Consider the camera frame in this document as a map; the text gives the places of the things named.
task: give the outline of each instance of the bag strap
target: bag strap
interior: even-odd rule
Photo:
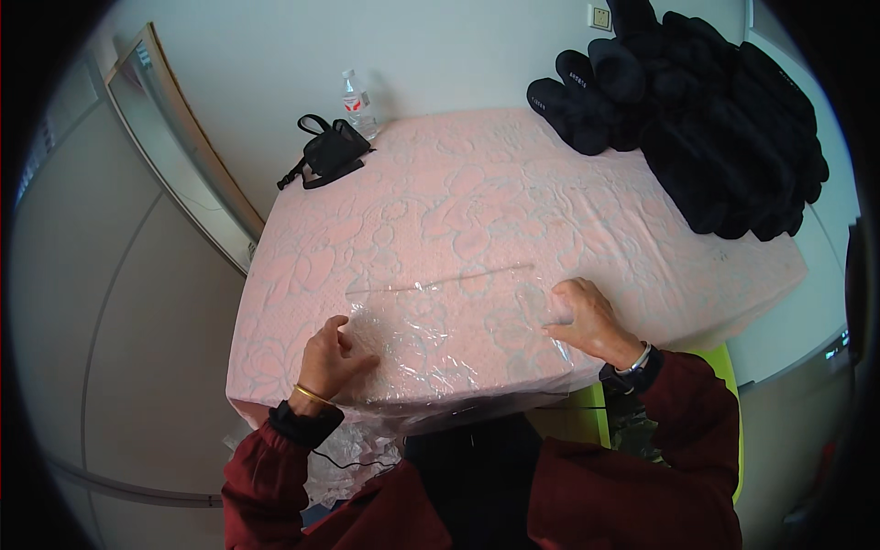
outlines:
[[[358,168],[363,168],[363,161],[360,158],[356,158],[348,164],[340,166],[336,172],[327,174],[326,176],[309,181],[303,179],[303,189],[317,189],[318,187],[323,187],[328,183],[338,180],[342,176],[354,172]]]
[[[305,176],[303,175],[304,168],[305,168],[305,157],[303,157],[302,160],[300,160],[297,163],[297,165],[294,166],[290,172],[287,172],[286,176],[281,178],[281,181],[279,181],[277,183],[278,190],[283,191],[284,188],[287,186],[287,184],[289,184],[291,181],[293,181],[297,177],[297,174],[299,174],[304,179],[305,178]]]
[[[320,136],[320,134],[318,132],[314,131],[311,128],[306,128],[303,125],[303,121],[305,119],[312,119],[313,121],[317,122],[318,125],[321,126],[322,132],[326,132],[331,128],[330,125],[327,124],[327,121],[325,121],[321,117],[317,116],[316,114],[304,114],[303,116],[299,117],[299,120],[297,121],[297,126],[299,126],[299,129],[303,130],[304,132],[308,132],[309,134],[313,134],[315,136]]]

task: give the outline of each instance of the hand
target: hand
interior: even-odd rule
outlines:
[[[544,334],[626,370],[635,363],[645,345],[627,332],[614,318],[611,303],[602,296],[593,281],[583,277],[568,279],[552,292],[571,308],[575,320],[570,325],[546,325]]]
[[[305,344],[303,367],[297,384],[305,390],[330,400],[355,375],[379,365],[378,356],[352,356],[351,339],[339,331],[348,323],[345,315],[335,315]],[[322,403],[310,400],[294,390],[288,399],[290,410],[296,415],[316,415]]]

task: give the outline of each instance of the person's left hand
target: person's left hand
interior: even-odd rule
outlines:
[[[297,384],[325,400],[339,393],[355,374],[379,365],[378,356],[351,355],[351,339],[339,330],[346,323],[348,317],[334,315],[305,344],[303,367],[299,371]],[[295,414],[298,414],[295,406],[304,413],[320,410],[320,403],[309,401],[297,390],[290,395],[288,403]]]

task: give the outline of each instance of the pink quilted mattress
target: pink quilted mattress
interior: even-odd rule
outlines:
[[[356,346],[383,356],[344,398],[420,414],[595,380],[596,359],[537,332],[564,316],[548,293],[562,279],[595,281],[640,338],[690,349],[738,334],[806,275],[787,235],[696,235],[639,151],[579,155],[528,109],[396,121],[373,146],[326,187],[288,186],[269,216],[226,382],[254,427],[334,314],[356,310]]]

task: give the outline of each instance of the pile of black items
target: pile of black items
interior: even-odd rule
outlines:
[[[584,155],[642,148],[696,233],[794,236],[828,180],[813,105],[770,57],[648,0],[609,0],[617,37],[566,50],[529,104]]]

